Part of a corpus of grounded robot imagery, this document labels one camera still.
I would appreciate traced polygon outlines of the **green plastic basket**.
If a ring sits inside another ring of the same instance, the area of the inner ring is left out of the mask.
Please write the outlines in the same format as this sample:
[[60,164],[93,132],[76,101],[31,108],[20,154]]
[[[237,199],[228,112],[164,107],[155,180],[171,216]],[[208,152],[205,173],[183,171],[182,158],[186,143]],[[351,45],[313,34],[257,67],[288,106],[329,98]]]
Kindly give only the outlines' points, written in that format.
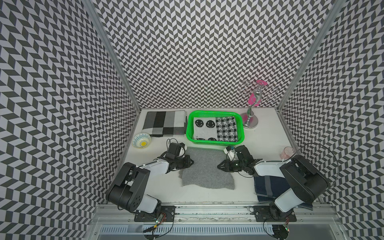
[[[213,117],[234,117],[237,123],[237,134],[238,141],[237,142],[217,142],[217,141],[199,141],[193,139],[194,134],[194,118],[213,118]],[[189,114],[188,118],[188,126],[186,136],[189,141],[194,144],[201,145],[214,145],[214,146],[234,146],[241,144],[245,139],[244,128],[242,117],[233,112],[223,112],[223,111],[194,111]]]

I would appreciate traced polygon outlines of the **smiley checkered scarf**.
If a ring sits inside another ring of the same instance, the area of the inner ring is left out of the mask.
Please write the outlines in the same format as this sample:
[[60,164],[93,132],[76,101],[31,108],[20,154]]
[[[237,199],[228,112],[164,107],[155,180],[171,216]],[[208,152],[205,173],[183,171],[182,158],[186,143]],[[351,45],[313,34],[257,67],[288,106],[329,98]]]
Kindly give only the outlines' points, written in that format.
[[237,142],[234,117],[194,118],[193,139],[199,141]]

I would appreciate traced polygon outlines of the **navy striped scarf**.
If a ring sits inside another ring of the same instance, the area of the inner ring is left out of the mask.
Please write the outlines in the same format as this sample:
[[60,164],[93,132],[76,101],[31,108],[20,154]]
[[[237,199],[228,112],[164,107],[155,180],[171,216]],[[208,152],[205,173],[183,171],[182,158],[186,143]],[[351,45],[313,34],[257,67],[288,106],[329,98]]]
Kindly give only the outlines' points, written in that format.
[[254,186],[259,202],[273,202],[290,189],[285,178],[273,176],[254,177]]

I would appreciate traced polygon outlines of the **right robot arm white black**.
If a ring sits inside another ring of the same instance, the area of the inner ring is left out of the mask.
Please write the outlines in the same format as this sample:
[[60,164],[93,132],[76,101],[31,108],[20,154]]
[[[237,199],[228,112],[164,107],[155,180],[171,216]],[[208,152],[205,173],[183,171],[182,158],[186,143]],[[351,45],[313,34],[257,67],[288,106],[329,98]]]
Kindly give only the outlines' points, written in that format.
[[244,171],[253,177],[284,178],[290,188],[270,203],[269,214],[273,220],[281,218],[303,203],[313,203],[331,186],[330,181],[301,155],[285,161],[238,157],[237,160],[222,161],[217,168],[228,173]]

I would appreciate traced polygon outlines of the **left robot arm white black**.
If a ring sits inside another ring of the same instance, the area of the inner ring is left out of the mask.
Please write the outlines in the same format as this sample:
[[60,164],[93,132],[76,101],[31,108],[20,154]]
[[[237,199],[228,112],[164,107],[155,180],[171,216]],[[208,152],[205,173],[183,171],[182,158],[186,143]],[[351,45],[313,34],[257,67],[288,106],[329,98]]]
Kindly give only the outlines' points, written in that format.
[[161,201],[145,193],[150,179],[166,175],[172,171],[191,167],[194,161],[189,155],[183,157],[164,152],[150,163],[137,166],[125,163],[110,188],[106,192],[106,200],[130,213],[142,212],[159,216]]

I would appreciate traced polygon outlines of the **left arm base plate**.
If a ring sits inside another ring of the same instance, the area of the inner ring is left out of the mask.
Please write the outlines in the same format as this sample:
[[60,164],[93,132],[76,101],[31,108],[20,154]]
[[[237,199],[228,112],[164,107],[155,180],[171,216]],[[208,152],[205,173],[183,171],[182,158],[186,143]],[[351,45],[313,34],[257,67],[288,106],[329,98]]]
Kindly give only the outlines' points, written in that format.
[[159,205],[152,213],[136,211],[134,222],[155,223],[158,219],[162,219],[165,222],[173,222],[175,218],[175,210],[175,206]]

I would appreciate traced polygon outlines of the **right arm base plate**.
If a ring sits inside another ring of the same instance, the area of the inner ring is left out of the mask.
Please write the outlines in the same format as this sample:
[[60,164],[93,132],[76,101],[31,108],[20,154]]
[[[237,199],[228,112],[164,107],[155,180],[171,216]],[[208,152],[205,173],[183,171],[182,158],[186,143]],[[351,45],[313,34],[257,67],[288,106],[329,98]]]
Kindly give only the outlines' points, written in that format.
[[293,209],[288,212],[282,212],[276,206],[254,206],[256,221],[276,222],[276,223],[294,223],[297,222],[296,214]]

